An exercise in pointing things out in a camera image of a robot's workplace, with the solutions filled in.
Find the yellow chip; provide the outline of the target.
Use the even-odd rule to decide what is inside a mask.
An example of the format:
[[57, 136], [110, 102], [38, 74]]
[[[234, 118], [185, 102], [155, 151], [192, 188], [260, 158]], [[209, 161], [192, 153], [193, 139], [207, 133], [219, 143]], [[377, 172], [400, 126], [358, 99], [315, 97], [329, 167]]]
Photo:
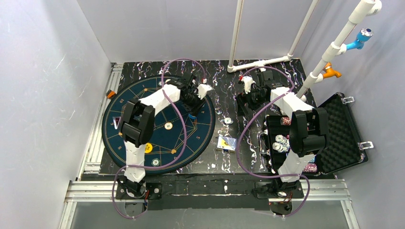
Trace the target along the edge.
[[164, 128], [165, 128], [166, 130], [171, 130], [171, 129], [173, 128], [173, 123], [172, 123], [172, 122], [166, 122], [166, 123], [164, 124]]

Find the yellow dealer button disc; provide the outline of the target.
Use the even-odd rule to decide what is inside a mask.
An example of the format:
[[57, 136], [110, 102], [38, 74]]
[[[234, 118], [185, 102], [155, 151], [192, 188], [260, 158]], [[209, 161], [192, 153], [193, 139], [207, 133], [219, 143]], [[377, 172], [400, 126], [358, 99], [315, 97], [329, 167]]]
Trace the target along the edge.
[[145, 154], [151, 153], [153, 151], [153, 145], [151, 143], [145, 144]]

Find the green chip mat bottom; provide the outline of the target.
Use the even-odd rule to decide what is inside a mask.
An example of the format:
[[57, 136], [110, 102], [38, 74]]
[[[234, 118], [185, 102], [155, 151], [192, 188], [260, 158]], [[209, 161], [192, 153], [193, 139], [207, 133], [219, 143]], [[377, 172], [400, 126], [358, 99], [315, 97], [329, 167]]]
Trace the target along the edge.
[[155, 158], [155, 159], [152, 160], [151, 164], [154, 167], [159, 167], [160, 166], [160, 160], [158, 158]]

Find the white poker chip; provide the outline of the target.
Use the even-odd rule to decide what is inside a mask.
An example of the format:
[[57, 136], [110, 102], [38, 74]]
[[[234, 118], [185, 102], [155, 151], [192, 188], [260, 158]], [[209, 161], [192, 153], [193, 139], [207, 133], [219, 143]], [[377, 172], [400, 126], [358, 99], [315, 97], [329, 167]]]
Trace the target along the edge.
[[233, 123], [233, 120], [232, 120], [230, 117], [226, 117], [226, 118], [224, 118], [224, 123], [225, 123], [226, 125], [230, 125], [230, 124]]

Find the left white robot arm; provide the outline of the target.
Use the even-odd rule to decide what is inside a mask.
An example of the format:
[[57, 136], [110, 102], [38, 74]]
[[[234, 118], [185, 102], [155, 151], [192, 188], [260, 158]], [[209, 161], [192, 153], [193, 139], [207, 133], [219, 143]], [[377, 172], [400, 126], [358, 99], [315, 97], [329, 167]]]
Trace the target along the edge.
[[161, 88], [153, 94], [129, 100], [120, 119], [118, 130], [126, 149], [126, 164], [122, 169], [125, 177], [134, 183], [139, 183], [146, 175], [145, 149], [153, 135], [156, 115], [169, 105], [177, 113], [184, 134], [182, 155], [188, 135], [184, 118], [175, 104], [181, 101], [186, 111], [196, 116], [205, 103], [207, 93], [213, 89], [206, 79], [198, 82], [195, 75], [178, 79], [165, 79], [161, 75], [160, 83]]

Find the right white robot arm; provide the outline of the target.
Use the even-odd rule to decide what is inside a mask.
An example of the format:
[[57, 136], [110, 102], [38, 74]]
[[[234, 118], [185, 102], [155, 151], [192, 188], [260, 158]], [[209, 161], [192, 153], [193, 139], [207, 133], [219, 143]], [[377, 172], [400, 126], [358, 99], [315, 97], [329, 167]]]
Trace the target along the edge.
[[244, 73], [239, 84], [243, 84], [244, 90], [236, 97], [237, 115], [248, 115], [248, 108], [256, 111], [249, 125], [272, 104], [290, 118], [290, 151], [277, 170], [276, 178], [283, 183], [299, 180], [309, 161], [329, 145], [327, 111], [305, 103], [293, 93], [294, 86], [288, 88], [283, 82], [266, 81], [262, 76], [258, 76], [258, 82], [255, 82]]

